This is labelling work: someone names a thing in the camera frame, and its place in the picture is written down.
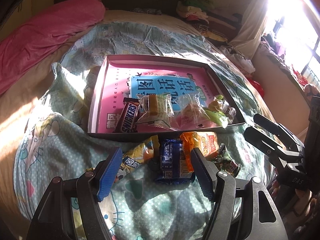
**barcode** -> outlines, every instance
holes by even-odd
[[[188,170],[186,160],[180,160],[180,177],[181,178],[190,178],[192,172]]]

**light blue polka dot sheet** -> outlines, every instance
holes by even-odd
[[[270,182],[274,172],[269,162],[242,136],[245,128],[253,125],[253,115],[260,113],[259,105],[243,78],[215,55],[204,37],[132,22],[99,24],[52,65],[55,79],[34,108],[17,150],[14,189],[20,211],[27,219],[32,219],[53,177],[77,178],[106,159],[107,148],[116,146],[126,152],[136,145],[91,138],[84,132],[99,68],[110,54],[182,57],[208,63],[247,122],[232,134],[218,134],[219,143],[225,143],[233,159],[242,164],[238,178],[258,176],[265,184]],[[100,203],[113,239],[200,238],[213,206],[203,196],[197,180],[178,186],[159,185],[154,182],[155,176],[147,165],[142,165],[115,183],[111,194]],[[77,199],[72,199],[72,206],[78,237],[85,239]],[[240,202],[236,201],[235,215],[239,209]]]

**qr code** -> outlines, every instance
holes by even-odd
[[[172,171],[165,171],[164,172],[164,177],[166,179],[171,179],[172,178]]]

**curtain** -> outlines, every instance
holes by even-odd
[[[268,0],[251,0],[238,35],[229,44],[252,59],[267,23]]]

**orange snack package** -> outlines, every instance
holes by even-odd
[[[219,144],[215,132],[184,132],[180,135],[182,150],[186,157],[188,171],[193,171],[190,154],[193,148],[199,148],[207,160],[217,156]]]

